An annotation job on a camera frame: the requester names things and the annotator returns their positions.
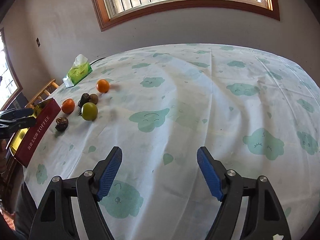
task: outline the blue gripper pad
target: blue gripper pad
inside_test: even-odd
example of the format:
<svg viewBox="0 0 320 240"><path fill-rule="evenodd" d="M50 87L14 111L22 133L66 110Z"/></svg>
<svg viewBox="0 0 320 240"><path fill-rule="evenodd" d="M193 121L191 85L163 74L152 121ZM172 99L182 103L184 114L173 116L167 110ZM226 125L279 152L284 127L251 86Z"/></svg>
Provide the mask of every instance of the blue gripper pad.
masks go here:
<svg viewBox="0 0 320 240"><path fill-rule="evenodd" d="M219 201L222 201L224 195L221 190L221 181L210 164L207 156L201 149L198 149L197 161L204 179L210 189L211 195L216 197Z"/></svg>
<svg viewBox="0 0 320 240"><path fill-rule="evenodd" d="M99 180L99 190L97 192L98 201L102 200L103 197L108 195L109 190L112 186L112 183L119 170L121 162L122 162L122 151L119 148L111 158L111 161L109 162L107 168L105 169L105 171L103 172Z"/></svg>

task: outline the brown window frame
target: brown window frame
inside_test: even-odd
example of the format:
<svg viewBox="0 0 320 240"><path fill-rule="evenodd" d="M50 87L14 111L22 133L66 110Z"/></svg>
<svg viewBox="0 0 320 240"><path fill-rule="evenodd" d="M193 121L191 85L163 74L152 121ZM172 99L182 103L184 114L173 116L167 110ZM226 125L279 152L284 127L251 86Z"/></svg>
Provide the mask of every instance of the brown window frame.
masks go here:
<svg viewBox="0 0 320 240"><path fill-rule="evenodd" d="M18 94L22 91L22 85L13 69L9 54L8 54L8 50L7 50L7 44L5 42L5 36L4 36L4 28L0 29L0 34L2 36L2 41L3 41L3 45L4 45L4 54L5 54L5 59L7 60L7 64L8 64L8 68L9 71L11 73L11 76L13 78L13 81L15 82L15 84L17 85L17 89L16 91L8 98L8 100L6 101L6 103L1 107L0 111L3 111L5 109L8 108L8 106L12 103L12 101L14 101L16 99L16 97L18 96Z"/></svg>
<svg viewBox="0 0 320 240"><path fill-rule="evenodd" d="M167 3L160 3L149 7L144 7L112 19L110 19L108 16L104 0L92 0L92 3L101 31L144 15L195 7L230 8L264 15L280 21L278 0L266 0L267 8L237 0L173 0Z"/></svg>

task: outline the green tomato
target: green tomato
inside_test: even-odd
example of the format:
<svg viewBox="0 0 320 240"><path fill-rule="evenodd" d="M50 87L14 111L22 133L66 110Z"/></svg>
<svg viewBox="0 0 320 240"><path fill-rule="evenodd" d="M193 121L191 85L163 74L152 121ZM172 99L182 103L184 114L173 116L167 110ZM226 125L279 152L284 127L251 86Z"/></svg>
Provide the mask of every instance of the green tomato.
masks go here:
<svg viewBox="0 0 320 240"><path fill-rule="evenodd" d="M98 108L94 103L85 103L81 108L81 114L86 121L93 121L97 118Z"/></svg>

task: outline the metal screw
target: metal screw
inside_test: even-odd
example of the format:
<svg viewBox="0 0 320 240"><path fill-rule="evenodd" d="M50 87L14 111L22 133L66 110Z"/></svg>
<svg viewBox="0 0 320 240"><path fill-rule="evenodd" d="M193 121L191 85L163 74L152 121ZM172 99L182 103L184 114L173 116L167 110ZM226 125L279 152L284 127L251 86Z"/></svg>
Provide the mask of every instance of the metal screw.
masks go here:
<svg viewBox="0 0 320 240"><path fill-rule="evenodd" d="M58 182L60 180L60 177L59 176L54 176L52 178L52 182Z"/></svg>
<svg viewBox="0 0 320 240"><path fill-rule="evenodd" d="M88 171L85 171L83 175L84 175L85 177L90 177L92 174L93 174L93 172L90 171L90 170L88 170Z"/></svg>
<svg viewBox="0 0 320 240"><path fill-rule="evenodd" d="M227 174L231 177L235 176L236 172L234 170L228 170Z"/></svg>
<svg viewBox="0 0 320 240"><path fill-rule="evenodd" d="M268 179L265 177L265 176L260 176L260 181L262 181L262 182L267 182L268 181Z"/></svg>

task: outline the orange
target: orange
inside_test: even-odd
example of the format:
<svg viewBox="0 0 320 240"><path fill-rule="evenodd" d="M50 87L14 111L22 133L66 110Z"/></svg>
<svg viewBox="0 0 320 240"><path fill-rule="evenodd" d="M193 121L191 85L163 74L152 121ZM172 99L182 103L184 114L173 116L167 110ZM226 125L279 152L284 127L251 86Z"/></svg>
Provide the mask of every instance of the orange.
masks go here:
<svg viewBox="0 0 320 240"><path fill-rule="evenodd" d="M71 114L75 109L75 107L76 107L75 102L71 98L69 98L62 103L61 110L65 114Z"/></svg>
<svg viewBox="0 0 320 240"><path fill-rule="evenodd" d="M109 82L105 79L100 79L98 82L97 82L97 90L100 92L100 93L107 93L109 91L109 88L110 88L110 85L109 85Z"/></svg>

